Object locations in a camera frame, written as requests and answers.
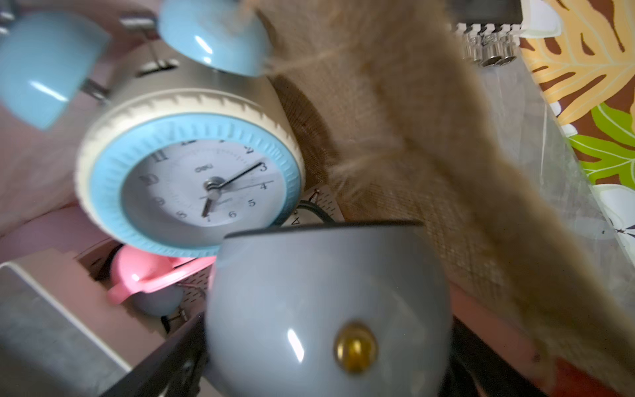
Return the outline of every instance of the jute cloth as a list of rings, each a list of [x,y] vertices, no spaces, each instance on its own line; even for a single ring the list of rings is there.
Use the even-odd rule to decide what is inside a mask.
[[[270,75],[307,185],[338,189],[348,220],[421,220],[453,282],[544,351],[635,396],[635,326],[494,144],[441,5],[243,1],[275,42]]]

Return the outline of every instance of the spiral binding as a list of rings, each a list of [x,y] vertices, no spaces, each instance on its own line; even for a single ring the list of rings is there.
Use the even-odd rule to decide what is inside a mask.
[[[521,25],[456,24],[463,59],[480,67],[503,66],[518,57]]]

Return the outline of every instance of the twin bell alarm clock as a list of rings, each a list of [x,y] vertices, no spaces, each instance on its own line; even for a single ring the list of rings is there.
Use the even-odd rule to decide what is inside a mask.
[[[86,77],[109,35],[84,17],[24,15],[0,42],[0,98],[17,117],[47,129],[78,91],[101,101],[79,149],[76,192],[122,243],[209,257],[230,232],[282,224],[300,199],[302,155],[261,76],[269,37],[257,17],[232,24],[237,7],[166,0],[157,20],[123,17],[146,40],[108,89]]]

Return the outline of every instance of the blue bezel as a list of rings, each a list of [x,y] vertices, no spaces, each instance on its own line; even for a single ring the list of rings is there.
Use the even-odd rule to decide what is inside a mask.
[[[251,146],[266,155],[282,173],[286,199],[273,224],[282,224],[300,200],[302,180],[293,154],[274,135],[245,120],[219,114],[179,114],[136,126],[110,143],[95,161],[90,199],[102,224],[122,243],[170,257],[209,257],[218,245],[181,247],[155,241],[135,229],[122,204],[130,171],[153,152],[186,140],[226,140]]]

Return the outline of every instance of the green leaf print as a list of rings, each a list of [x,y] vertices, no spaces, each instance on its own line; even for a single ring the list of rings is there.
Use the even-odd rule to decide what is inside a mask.
[[[601,103],[591,109],[591,116],[598,128],[621,144],[633,146],[626,149],[615,142],[574,135],[569,138],[571,146],[589,156],[599,158],[590,163],[581,161],[582,169],[593,184],[598,179],[618,175],[624,186],[635,189],[635,133],[632,130],[632,116]]]
[[[595,163],[580,162],[593,184],[598,179],[617,174],[622,185],[635,189],[635,150],[626,149],[615,142],[584,135],[574,135],[569,141],[571,146],[580,152],[600,159]]]
[[[621,144],[635,147],[635,134],[632,131],[633,117],[629,113],[608,107],[602,102],[591,109],[591,116],[603,133]]]

